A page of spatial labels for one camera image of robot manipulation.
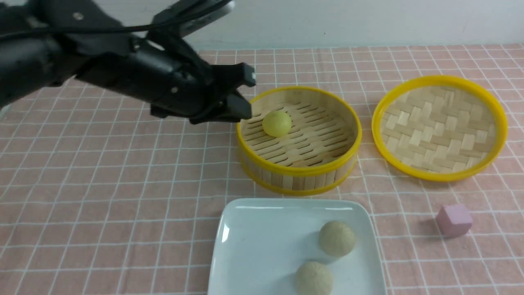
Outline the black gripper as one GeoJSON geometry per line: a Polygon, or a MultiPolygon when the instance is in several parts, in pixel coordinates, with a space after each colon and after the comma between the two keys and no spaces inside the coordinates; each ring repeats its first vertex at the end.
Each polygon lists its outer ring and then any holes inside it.
{"type": "Polygon", "coordinates": [[[211,65],[184,41],[169,40],[167,49],[133,35],[127,41],[126,54],[93,57],[76,79],[148,103],[159,118],[179,116],[193,125],[252,118],[251,104],[238,91],[256,86],[250,65],[211,65]]]}

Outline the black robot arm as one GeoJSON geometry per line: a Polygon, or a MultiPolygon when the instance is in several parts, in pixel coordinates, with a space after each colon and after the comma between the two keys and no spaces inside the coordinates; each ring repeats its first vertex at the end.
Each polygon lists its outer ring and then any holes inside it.
{"type": "Polygon", "coordinates": [[[178,0],[149,25],[125,27],[93,0],[1,3],[1,107],[70,78],[150,105],[150,114],[193,125],[252,116],[240,86],[246,63],[210,65],[185,40],[230,13],[233,0],[178,0]]]}

